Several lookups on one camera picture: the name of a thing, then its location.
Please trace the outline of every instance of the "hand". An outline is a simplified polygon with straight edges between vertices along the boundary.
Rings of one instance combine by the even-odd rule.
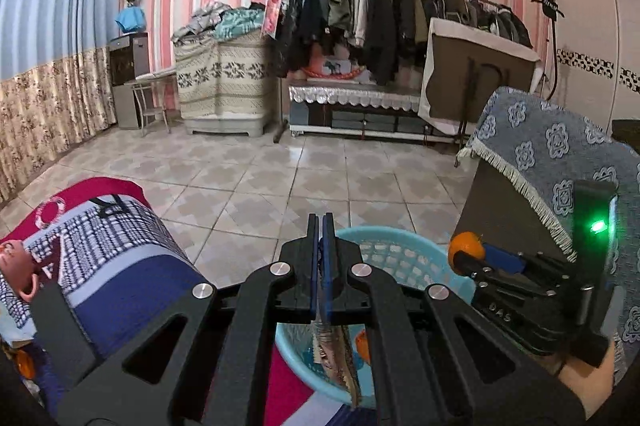
[[[577,358],[569,358],[558,379],[580,398],[587,419],[604,404],[613,390],[615,347],[612,341],[599,368]]]

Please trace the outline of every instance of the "green led light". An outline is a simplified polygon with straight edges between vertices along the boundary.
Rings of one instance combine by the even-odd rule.
[[[607,229],[607,225],[604,220],[598,220],[591,225],[591,232],[595,234],[603,232],[605,229]]]

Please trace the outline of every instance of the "pink toy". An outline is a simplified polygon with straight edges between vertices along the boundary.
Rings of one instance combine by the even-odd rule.
[[[38,275],[33,257],[20,240],[7,240],[0,244],[0,271],[14,293],[27,303],[38,291]]]

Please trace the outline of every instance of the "white wall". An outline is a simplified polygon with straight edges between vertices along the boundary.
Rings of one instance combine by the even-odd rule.
[[[638,92],[621,83],[623,69],[640,74],[640,0],[557,0],[556,102],[604,128],[611,119],[640,119]]]

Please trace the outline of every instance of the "blue floral cloth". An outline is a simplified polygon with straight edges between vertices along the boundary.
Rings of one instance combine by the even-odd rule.
[[[494,92],[476,132],[460,152],[477,153],[509,178],[572,261],[574,181],[618,188],[609,272],[626,290],[616,340],[616,381],[640,349],[640,156],[602,128],[543,99],[509,87]]]
[[[262,27],[264,11],[257,9],[232,9],[222,17],[213,34],[218,41],[229,41]]]

